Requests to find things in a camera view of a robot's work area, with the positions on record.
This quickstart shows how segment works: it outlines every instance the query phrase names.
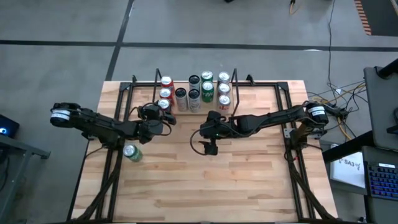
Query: orange and black stripe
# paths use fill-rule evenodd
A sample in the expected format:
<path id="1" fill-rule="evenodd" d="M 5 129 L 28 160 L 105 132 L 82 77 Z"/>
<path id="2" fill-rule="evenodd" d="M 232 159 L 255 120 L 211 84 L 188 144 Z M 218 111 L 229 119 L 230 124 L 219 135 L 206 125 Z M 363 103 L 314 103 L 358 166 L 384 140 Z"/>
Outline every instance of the orange and black stripe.
<path id="1" fill-rule="evenodd" d="M 365 34 L 372 35 L 371 27 L 369 26 L 368 18 L 366 18 L 365 12 L 363 11 L 362 3 L 360 0 L 355 0 L 356 10 L 358 10 L 359 18 L 361 19 Z"/>

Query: green soda can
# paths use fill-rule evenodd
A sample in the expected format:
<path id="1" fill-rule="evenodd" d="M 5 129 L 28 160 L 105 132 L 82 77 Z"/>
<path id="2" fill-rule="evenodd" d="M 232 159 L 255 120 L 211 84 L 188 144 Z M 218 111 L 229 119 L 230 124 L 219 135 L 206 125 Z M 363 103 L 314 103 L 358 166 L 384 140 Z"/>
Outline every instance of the green soda can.
<path id="1" fill-rule="evenodd" d="M 201 77 L 202 83 L 207 82 L 207 81 L 210 81 L 213 83 L 213 72 L 211 72 L 211 71 L 202 72 L 200 77 Z"/>
<path id="2" fill-rule="evenodd" d="M 201 85 L 201 100 L 210 103 L 214 98 L 214 86 L 210 81 L 206 81 Z"/>
<path id="3" fill-rule="evenodd" d="M 133 162 L 139 162 L 142 159 L 142 152 L 137 146 L 131 144 L 123 148 L 123 154 Z"/>

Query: metal frame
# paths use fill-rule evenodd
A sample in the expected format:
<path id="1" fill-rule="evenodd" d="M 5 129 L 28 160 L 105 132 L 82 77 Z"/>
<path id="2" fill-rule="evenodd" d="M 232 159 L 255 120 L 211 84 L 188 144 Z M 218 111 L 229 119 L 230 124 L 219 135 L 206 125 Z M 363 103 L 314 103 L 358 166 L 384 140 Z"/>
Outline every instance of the metal frame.
<path id="1" fill-rule="evenodd" d="M 255 82 L 251 75 L 248 75 L 247 78 L 246 78 L 246 81 L 248 81 L 248 82 L 239 82 L 237 76 L 238 76 L 237 75 L 237 71 L 236 71 L 236 69 L 234 69 L 233 78 L 235 79 L 235 82 L 233 82 L 233 86 L 235 86 L 235 87 L 238 87 L 238 86 L 272 87 L 275 90 L 275 96 L 276 96 L 276 100 L 277 100 L 278 110 L 283 110 L 284 109 L 283 104 L 282 104 L 282 97 L 281 97 L 280 91 L 283 91 L 284 94 L 285 94 L 287 108 L 291 108 L 292 107 L 292 100 L 290 98 L 289 86 L 288 86 L 287 82 Z M 161 74 L 160 74 L 159 69 L 156 70 L 155 82 L 136 82 L 136 78 L 134 76 L 133 76 L 133 81 L 132 82 L 122 82 L 120 84 L 120 88 L 119 88 L 118 102 L 116 104 L 116 111 L 115 111 L 115 115 L 114 115 L 115 119 L 119 118 L 120 109 L 121 109 L 121 102 L 122 102 L 122 99 L 123 99 L 124 91 L 129 90 L 129 95 L 127 96 L 126 110 L 125 110 L 125 114 L 124 114 L 124 120 L 127 120 L 128 119 L 129 110 L 130 110 L 130 107 L 131 107 L 133 89 L 135 87 L 154 87 L 154 93 L 155 93 L 156 92 L 156 87 L 160 86 L 160 83 L 157 82 L 157 77 L 162 77 Z M 292 122 L 291 125 L 292 125 L 293 128 L 296 128 L 295 122 Z M 282 128 L 282 136 L 283 136 L 284 142 L 285 142 L 285 151 L 287 153 L 287 157 L 288 157 L 288 159 L 293 159 L 292 150 L 291 150 L 291 148 L 290 148 L 290 146 L 288 144 L 289 139 L 283 134 L 284 129 L 287 128 L 287 125 L 283 124 L 283 125 L 281 125 L 281 128 Z M 297 151 L 296 153 L 297 153 L 297 157 L 298 157 L 297 162 L 298 162 L 298 166 L 300 168 L 300 174 L 302 176 L 303 181 L 309 187 L 307 172 L 305 170 L 303 154 L 302 154 L 301 151 Z M 73 198 L 72 203 L 71 203 L 68 219 L 67 219 L 66 222 L 63 222 L 63 223 L 113 223 L 114 206 L 115 206 L 115 203 L 116 203 L 116 195 L 117 195 L 117 190 L 118 190 L 118 180 L 119 180 L 120 169 L 121 169 L 121 161 L 122 161 L 123 155 L 122 155 L 122 150 L 118 150 L 118 156 L 117 156 L 117 159 L 116 159 L 115 168 L 114 168 L 111 176 L 108 178 L 112 154 L 113 154 L 113 151 L 109 150 L 108 154 L 107 154 L 106 162 L 105 162 L 103 183 L 101 184 L 101 191 L 97 195 L 97 197 L 99 197 L 99 199 L 100 199 L 100 200 L 97 200 L 97 201 L 99 201 L 99 203 L 95 203 L 95 204 L 92 203 L 90 205 L 91 207 L 94 206 L 94 207 L 97 208 L 97 213 L 96 213 L 95 219 L 94 220 L 89 220 L 89 219 L 71 220 L 70 219 L 71 215 L 72 215 L 72 211 L 73 211 L 73 206 L 75 204 L 76 193 L 77 193 L 78 185 L 79 185 L 79 182 L 78 182 L 77 185 L 76 185 L 76 189 L 75 189 L 75 195 L 74 195 L 74 198 Z M 290 168 L 291 166 L 294 166 L 294 164 L 292 162 L 288 162 L 288 166 Z M 322 223 L 340 223 L 340 224 L 344 224 L 344 223 L 346 223 L 346 224 L 354 224 L 353 222 L 344 222 L 344 221 L 341 221 L 341 220 L 319 220 L 319 219 L 316 219 L 314 207 L 310 203 L 309 198 L 307 196 L 305 196 L 305 198 L 306 198 L 306 202 L 307 202 L 309 218 L 305 218 L 303 216 L 303 210 L 302 210 L 302 205 L 301 205 L 301 201 L 300 201 L 298 183 L 292 177 L 291 173 L 290 173 L 290 179 L 291 179 L 291 183 L 292 183 L 293 198 L 294 198 L 294 202 L 295 202 L 295 209 L 296 209 L 297 218 L 298 218 L 298 222 L 299 223 L 314 223 L 314 224 L 318 224 L 318 223 L 319 224 L 322 224 Z M 104 198 L 104 195 L 105 195 L 106 191 L 109 189 L 110 185 L 112 185 L 112 184 L 113 184 L 113 188 L 112 188 L 112 192 L 111 192 L 111 198 L 110 198 L 110 201 L 109 201 L 108 216 L 106 218 L 102 218 L 103 198 Z"/>
<path id="2" fill-rule="evenodd" d="M 4 194 L 6 196 L 6 199 L 2 202 L 0 207 L 0 223 L 5 223 L 6 218 L 10 212 L 11 205 L 14 201 L 18 186 L 29 163 L 30 157 L 33 155 L 38 155 L 42 159 L 48 159 L 51 152 L 38 149 L 36 147 L 30 146 L 2 134 L 0 134 L 0 147 L 5 148 L 9 155 L 21 154 L 21 156 L 23 157 L 22 162 L 18 165 L 16 174 L 8 178 L 5 188 L 3 189 L 3 191 L 9 189 L 8 193 Z"/>

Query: concrete floor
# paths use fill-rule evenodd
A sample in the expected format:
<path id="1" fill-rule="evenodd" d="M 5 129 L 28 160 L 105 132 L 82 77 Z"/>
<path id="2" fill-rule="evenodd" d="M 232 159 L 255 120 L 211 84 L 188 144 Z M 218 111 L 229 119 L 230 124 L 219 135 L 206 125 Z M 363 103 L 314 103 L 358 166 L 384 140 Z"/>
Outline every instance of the concrete floor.
<path id="1" fill-rule="evenodd" d="M 107 41 L 118 38 L 128 0 L 0 0 L 0 40 Z M 219 43 L 328 46 L 331 0 L 297 1 L 136 0 L 125 42 Z M 353 0 L 336 0 L 332 46 L 396 47 L 398 38 L 364 33 Z M 54 102 L 97 107 L 113 47 L 0 45 L 0 113 L 21 123 L 18 139 L 52 152 L 34 158 L 15 202 L 12 220 L 28 223 L 66 219 L 87 141 L 80 132 L 49 123 Z M 331 82 L 337 86 L 363 79 L 363 68 L 386 65 L 397 52 L 332 52 Z M 112 80 L 151 80 L 156 68 L 176 80 L 202 70 L 232 71 L 243 79 L 305 80 L 307 91 L 328 90 L 328 52 L 302 50 L 154 49 L 122 47 Z M 348 124 L 357 134 L 371 129 L 367 104 Z M 324 140 L 344 142 L 338 129 Z M 360 195 L 333 189 L 339 217 L 364 215 Z"/>

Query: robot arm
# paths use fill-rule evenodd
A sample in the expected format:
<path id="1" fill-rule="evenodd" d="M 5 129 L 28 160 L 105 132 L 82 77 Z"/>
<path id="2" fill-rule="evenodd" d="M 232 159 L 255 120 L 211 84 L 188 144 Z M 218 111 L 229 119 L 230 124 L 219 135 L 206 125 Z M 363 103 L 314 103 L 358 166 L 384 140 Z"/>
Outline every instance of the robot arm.
<path id="1" fill-rule="evenodd" d="M 258 133 L 263 128 L 289 122 L 300 121 L 302 125 L 290 133 L 290 146 L 299 147 L 298 143 L 314 128 L 324 128 L 328 124 L 328 116 L 321 104 L 305 102 L 303 105 L 291 109 L 268 113 L 262 116 L 242 115 L 230 117 L 228 121 L 216 111 L 210 111 L 206 122 L 200 126 L 200 136 L 210 139 L 210 142 L 200 142 L 205 146 L 205 153 L 201 155 L 217 155 L 216 140 L 231 138 L 246 138 Z"/>
<path id="2" fill-rule="evenodd" d="M 116 147 L 121 139 L 139 140 L 141 144 L 145 144 L 154 136 L 162 135 L 163 120 L 171 125 L 176 124 L 170 113 L 161 111 L 160 107 L 153 103 L 138 107 L 141 120 L 137 121 L 118 121 L 81 108 L 76 103 L 55 103 L 51 112 L 50 122 L 54 126 L 79 129 L 83 131 L 82 136 L 97 137 L 106 147 Z"/>

